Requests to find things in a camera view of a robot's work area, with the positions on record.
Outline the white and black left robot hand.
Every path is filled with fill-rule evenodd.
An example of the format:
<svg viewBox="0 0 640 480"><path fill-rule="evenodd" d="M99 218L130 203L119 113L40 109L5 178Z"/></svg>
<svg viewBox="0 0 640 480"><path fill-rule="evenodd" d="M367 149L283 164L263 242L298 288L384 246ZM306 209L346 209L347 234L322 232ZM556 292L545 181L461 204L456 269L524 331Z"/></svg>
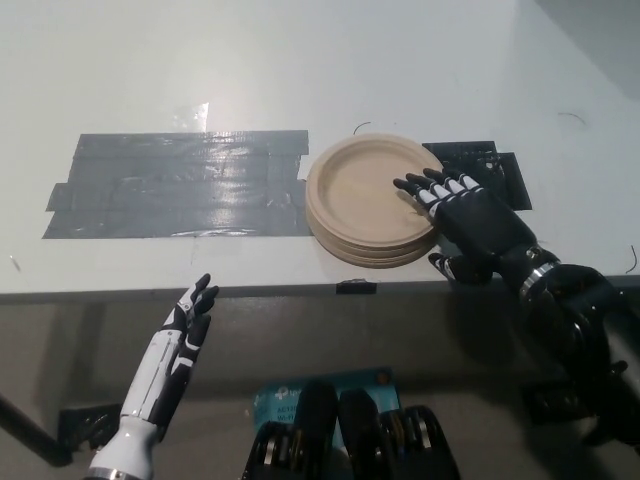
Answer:
<svg viewBox="0 0 640 480"><path fill-rule="evenodd" d="M154 333L129 387L120 426L148 445L162 441L190 382L219 288L211 276L192 284Z"/></svg>

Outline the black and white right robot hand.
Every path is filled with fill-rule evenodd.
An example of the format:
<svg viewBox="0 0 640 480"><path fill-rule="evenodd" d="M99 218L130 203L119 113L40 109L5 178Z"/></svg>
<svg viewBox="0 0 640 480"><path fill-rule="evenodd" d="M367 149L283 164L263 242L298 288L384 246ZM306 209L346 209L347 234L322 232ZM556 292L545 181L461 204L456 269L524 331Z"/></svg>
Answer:
<svg viewBox="0 0 640 480"><path fill-rule="evenodd" d="M413 197L460 251L457 256L429 255L431 264L452 281L484 285L498 274L516 292L535 269L558 261L514 210L469 175L426 168L393 184Z"/></svg>

